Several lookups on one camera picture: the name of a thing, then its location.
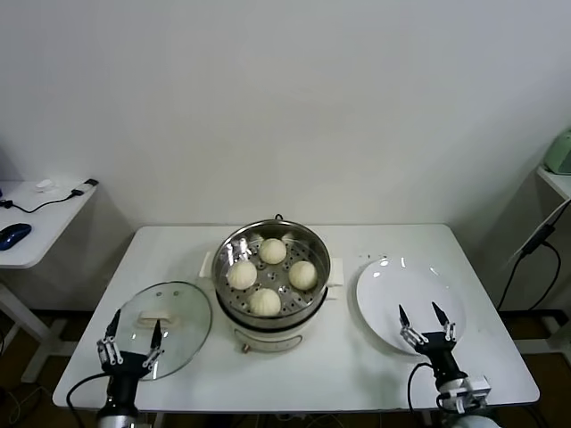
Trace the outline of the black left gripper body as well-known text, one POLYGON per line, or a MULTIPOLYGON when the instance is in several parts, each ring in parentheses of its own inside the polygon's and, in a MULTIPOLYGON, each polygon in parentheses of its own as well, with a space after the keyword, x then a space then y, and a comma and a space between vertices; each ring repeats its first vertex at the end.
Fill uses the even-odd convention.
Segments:
POLYGON ((110 377, 107 396, 112 402, 134 402, 139 381, 150 373, 148 356, 130 351, 120 353, 122 363, 116 358, 112 364, 107 358, 103 371, 110 377))

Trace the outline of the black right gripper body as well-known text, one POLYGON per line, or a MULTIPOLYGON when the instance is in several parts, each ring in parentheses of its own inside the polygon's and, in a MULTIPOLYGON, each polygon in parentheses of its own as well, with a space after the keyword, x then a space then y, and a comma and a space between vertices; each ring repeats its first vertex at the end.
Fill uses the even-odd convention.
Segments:
POLYGON ((428 342, 422 342, 417 346, 417 353, 428 357, 435 378, 436 386, 465 378, 465 373, 452 355, 456 342, 447 339, 443 332, 423 333, 428 342))

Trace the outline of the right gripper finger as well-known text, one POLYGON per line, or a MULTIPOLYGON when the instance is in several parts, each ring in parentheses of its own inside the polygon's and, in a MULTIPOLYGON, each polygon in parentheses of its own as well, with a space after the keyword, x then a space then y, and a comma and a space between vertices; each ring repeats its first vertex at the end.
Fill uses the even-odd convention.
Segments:
POLYGON ((432 307, 442 330, 433 332, 431 335, 437 340, 455 343, 457 341, 456 324, 450 321, 445 312, 434 301, 432 307))
POLYGON ((428 337, 419 331, 417 331, 404 310, 403 306, 399 306, 399 320, 401 323, 400 336, 407 342, 407 344, 417 352, 419 355, 426 355, 426 346, 428 345, 428 337))

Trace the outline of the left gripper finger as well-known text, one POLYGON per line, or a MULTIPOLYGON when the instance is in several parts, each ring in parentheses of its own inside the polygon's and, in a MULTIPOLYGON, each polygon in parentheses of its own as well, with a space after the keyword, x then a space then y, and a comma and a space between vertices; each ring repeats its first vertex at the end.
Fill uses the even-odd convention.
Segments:
POLYGON ((162 332, 161 332, 161 321, 157 320, 153 329, 153 335, 151 338, 150 350, 146 355, 145 361, 142 364, 143 368, 151 369, 158 357, 163 353, 161 347, 162 332))
POLYGON ((116 333, 119 327, 121 310, 118 309, 112 321, 107 325, 103 339, 96 343, 97 354, 101 363, 101 368, 108 371, 113 366, 121 365, 123 357, 116 342, 116 333))

